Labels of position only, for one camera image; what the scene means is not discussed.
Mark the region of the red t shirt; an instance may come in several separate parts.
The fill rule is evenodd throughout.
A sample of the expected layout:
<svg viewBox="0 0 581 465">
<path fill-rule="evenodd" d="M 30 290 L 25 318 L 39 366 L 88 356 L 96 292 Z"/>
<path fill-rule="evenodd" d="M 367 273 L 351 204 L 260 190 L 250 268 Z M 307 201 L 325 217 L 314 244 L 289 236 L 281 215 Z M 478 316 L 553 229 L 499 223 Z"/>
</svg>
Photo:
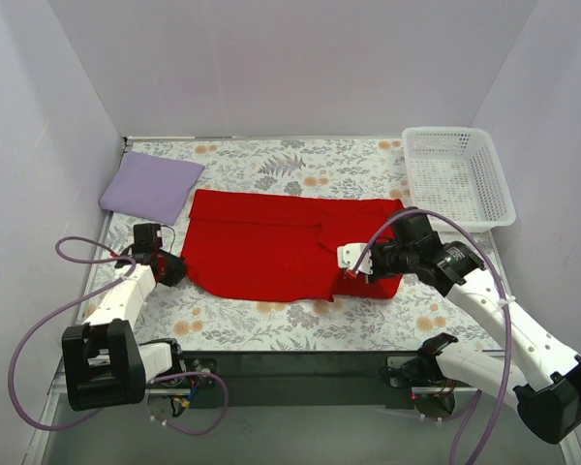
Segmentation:
<svg viewBox="0 0 581 465">
<path fill-rule="evenodd" d="M 347 278 L 337 249 L 365 242 L 399 200 L 328 200 L 198 189 L 182 257 L 189 280 L 223 298 L 290 303 L 391 299 L 400 280 Z"/>
</svg>

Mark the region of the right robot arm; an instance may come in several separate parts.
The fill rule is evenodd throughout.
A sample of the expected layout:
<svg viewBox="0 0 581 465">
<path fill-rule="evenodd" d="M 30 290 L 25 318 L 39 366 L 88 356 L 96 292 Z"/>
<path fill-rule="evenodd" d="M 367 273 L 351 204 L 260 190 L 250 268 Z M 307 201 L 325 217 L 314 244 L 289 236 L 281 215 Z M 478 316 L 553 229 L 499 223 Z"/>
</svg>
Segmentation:
<svg viewBox="0 0 581 465">
<path fill-rule="evenodd" d="M 420 377 L 430 385 L 452 378 L 515 409 L 541 440 L 558 444 L 581 424 L 581 355 L 559 341 L 505 292 L 503 281 L 479 249 L 444 243 L 431 212 L 403 209 L 365 244 L 348 245 L 349 271 L 367 281 L 413 274 L 470 315 L 504 350 L 502 360 L 465 349 L 449 335 L 425 342 Z"/>
</svg>

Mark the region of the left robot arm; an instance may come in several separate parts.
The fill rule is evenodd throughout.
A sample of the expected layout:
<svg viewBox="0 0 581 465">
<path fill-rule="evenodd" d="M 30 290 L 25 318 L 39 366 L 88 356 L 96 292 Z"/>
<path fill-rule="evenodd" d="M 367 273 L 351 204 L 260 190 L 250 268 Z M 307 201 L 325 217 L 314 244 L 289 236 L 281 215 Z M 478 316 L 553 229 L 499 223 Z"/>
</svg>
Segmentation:
<svg viewBox="0 0 581 465">
<path fill-rule="evenodd" d="M 118 256 L 111 289 L 95 311 L 62 335 L 70 405 L 88 411 L 139 403 L 155 379 L 168 388 L 187 374 L 181 349 L 172 338 L 139 343 L 133 333 L 147 298 L 159 286 L 174 287 L 187 275 L 181 257 L 163 249 L 163 226 L 133 226 L 134 240 Z"/>
</svg>

